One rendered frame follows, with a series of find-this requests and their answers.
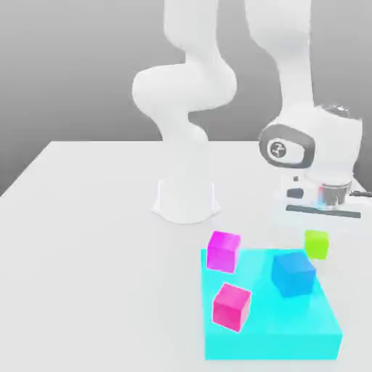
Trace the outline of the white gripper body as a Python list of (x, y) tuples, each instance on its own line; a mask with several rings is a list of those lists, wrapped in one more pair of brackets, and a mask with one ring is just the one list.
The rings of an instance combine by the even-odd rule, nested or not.
[(282, 225), (304, 230), (360, 229), (363, 228), (363, 215), (359, 211), (288, 204), (282, 211)]

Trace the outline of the small magenta cube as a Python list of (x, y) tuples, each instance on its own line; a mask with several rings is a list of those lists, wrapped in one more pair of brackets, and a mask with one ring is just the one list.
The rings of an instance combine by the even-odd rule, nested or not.
[(240, 254), (241, 237), (236, 234), (215, 230), (209, 240), (206, 252), (206, 266), (233, 274)]

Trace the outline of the small blue cube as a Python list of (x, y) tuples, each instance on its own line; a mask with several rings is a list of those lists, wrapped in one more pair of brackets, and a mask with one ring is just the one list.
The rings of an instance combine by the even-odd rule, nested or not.
[(303, 251), (273, 257), (271, 278), (284, 298), (312, 293), (316, 269)]

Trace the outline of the large cyan box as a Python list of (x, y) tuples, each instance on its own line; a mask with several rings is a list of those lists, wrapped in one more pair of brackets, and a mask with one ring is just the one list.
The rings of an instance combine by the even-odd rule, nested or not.
[[(206, 360), (335, 360), (342, 330), (319, 281), (311, 294), (284, 298), (272, 281), (272, 263), (285, 249), (244, 249), (233, 274), (206, 266), (201, 250), (204, 357)], [(252, 293), (240, 332), (212, 320), (213, 300), (224, 283)]]

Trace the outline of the small green cube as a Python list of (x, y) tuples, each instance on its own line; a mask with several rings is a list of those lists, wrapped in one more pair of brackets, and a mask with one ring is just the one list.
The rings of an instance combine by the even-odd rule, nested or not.
[(304, 234), (304, 250), (311, 259), (326, 259), (328, 255), (328, 233), (319, 230), (306, 230)]

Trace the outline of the small pink cube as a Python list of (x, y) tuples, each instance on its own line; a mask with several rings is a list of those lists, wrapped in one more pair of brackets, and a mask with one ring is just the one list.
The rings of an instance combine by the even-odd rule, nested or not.
[(224, 283), (213, 300), (212, 321), (239, 333), (251, 306), (251, 291)]

